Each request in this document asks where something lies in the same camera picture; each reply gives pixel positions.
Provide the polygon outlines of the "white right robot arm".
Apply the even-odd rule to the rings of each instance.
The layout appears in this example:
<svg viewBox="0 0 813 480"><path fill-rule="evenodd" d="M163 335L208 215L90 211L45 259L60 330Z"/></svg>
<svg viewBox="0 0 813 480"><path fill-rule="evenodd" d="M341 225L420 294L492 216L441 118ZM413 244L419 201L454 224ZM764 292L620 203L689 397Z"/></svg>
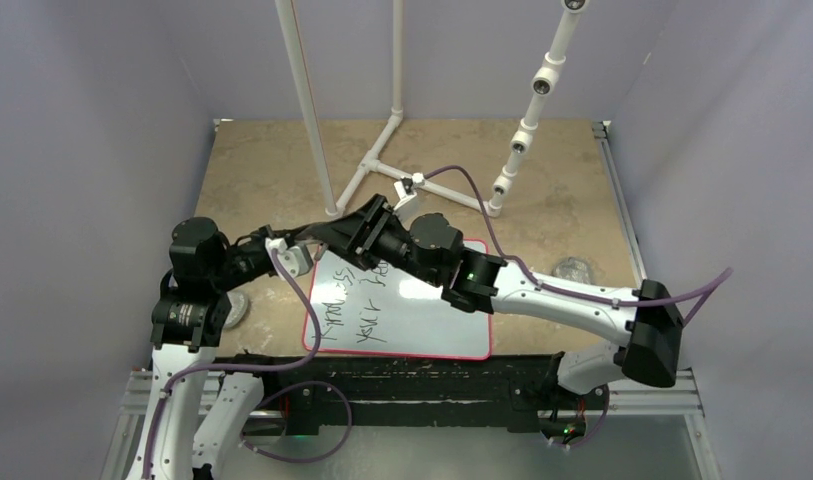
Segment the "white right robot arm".
<svg viewBox="0 0 813 480"><path fill-rule="evenodd" d="M313 224L303 234L362 270L379 263L440 290L443 302L468 314L516 314L555 321L594 334L601 343L559 354L543 381L546 399L566 407L582 394L622 378L670 388L677 380L684 321L665 286L652 280L637 289L617 288L613 299L594 301L595 286L527 275L517 262L467 247L460 230L440 213L409 226L387 199L374 195L355 212Z"/></svg>

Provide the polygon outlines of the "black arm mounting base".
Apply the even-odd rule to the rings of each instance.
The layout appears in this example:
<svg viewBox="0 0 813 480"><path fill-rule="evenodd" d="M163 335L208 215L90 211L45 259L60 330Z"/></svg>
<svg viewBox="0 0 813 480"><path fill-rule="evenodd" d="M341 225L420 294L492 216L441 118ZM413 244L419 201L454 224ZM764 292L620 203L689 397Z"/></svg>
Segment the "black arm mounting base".
<svg viewBox="0 0 813 480"><path fill-rule="evenodd" d="M503 428L510 433L582 436L608 389L585 395L558 383L560 355L484 360L318 356L261 373L263 410L280 413L290 435L323 426Z"/></svg>

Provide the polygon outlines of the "pink framed whiteboard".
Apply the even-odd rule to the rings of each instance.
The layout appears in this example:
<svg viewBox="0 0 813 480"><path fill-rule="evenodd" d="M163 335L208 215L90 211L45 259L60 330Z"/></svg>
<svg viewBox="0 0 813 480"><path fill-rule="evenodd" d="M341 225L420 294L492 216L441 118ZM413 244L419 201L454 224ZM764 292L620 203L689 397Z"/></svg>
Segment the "pink framed whiteboard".
<svg viewBox="0 0 813 480"><path fill-rule="evenodd" d="M363 271L325 253L311 274L309 301L320 323L305 319L303 345L321 352L484 360L492 352L492 321L465 313L432 287L384 262Z"/></svg>

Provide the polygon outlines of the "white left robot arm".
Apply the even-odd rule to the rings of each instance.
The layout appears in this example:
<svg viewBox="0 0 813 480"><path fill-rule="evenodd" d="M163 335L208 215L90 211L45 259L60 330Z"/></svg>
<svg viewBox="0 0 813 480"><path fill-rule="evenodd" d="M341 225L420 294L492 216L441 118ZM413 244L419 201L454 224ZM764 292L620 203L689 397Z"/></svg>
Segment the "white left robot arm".
<svg viewBox="0 0 813 480"><path fill-rule="evenodd" d="M272 260L296 277L311 268L300 229L261 227L230 242L216 223L193 217L172 231L171 268L151 314L153 383L130 479L189 479L197 413L229 317L229 291L274 276Z"/></svg>

